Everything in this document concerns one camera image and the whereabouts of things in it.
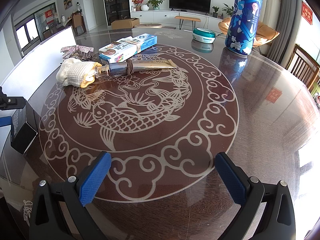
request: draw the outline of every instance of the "gold toothpaste tube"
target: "gold toothpaste tube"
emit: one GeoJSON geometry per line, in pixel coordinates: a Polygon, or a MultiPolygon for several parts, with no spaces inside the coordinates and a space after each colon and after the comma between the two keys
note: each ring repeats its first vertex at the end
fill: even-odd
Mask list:
{"type": "Polygon", "coordinates": [[[95,68],[95,77],[113,76],[113,75],[130,75],[132,72],[157,70],[167,68],[177,68],[178,66],[171,60],[141,60],[141,61],[124,61],[111,63],[95,68]]]}

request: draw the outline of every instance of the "red flowers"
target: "red flowers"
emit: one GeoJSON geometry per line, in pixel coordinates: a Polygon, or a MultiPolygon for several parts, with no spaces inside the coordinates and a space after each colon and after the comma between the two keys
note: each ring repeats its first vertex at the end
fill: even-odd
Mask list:
{"type": "Polygon", "coordinates": [[[144,0],[132,0],[132,2],[134,4],[136,4],[137,6],[141,6],[144,0]]]}

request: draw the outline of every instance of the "toothpaste box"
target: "toothpaste box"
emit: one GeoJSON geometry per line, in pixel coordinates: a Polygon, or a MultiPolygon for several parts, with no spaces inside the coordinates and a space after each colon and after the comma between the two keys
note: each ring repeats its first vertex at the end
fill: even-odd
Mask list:
{"type": "Polygon", "coordinates": [[[157,44],[155,35],[145,33],[135,38],[130,36],[99,49],[99,58],[102,64],[122,62],[155,44],[157,44]]]}

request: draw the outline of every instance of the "cardboard box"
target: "cardboard box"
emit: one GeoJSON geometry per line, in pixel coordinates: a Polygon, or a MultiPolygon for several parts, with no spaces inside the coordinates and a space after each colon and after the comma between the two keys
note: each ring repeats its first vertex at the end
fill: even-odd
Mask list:
{"type": "Polygon", "coordinates": [[[135,38],[130,36],[99,49],[99,58],[103,64],[122,62],[155,44],[157,44],[155,35],[144,33],[135,38]]]}
{"type": "Polygon", "coordinates": [[[130,29],[130,28],[133,28],[137,24],[140,24],[140,20],[138,18],[122,19],[122,20],[116,20],[116,21],[112,22],[111,28],[113,30],[130,29]]]}
{"type": "Polygon", "coordinates": [[[26,102],[26,106],[17,109],[12,116],[11,147],[24,154],[38,135],[39,115],[32,106],[26,102]]]}

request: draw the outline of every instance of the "red paper sign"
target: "red paper sign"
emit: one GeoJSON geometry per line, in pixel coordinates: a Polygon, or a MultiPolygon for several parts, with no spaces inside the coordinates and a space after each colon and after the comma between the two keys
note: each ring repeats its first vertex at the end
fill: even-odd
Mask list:
{"type": "Polygon", "coordinates": [[[304,2],[302,2],[301,15],[303,18],[305,18],[307,20],[308,23],[310,23],[312,25],[312,10],[304,2]]]}
{"type": "Polygon", "coordinates": [[[48,11],[45,12],[45,19],[47,20],[47,24],[53,22],[52,10],[48,10],[48,11]]]}
{"type": "Polygon", "coordinates": [[[281,95],[282,92],[280,90],[271,88],[269,94],[266,97],[266,100],[274,104],[281,95]]]}

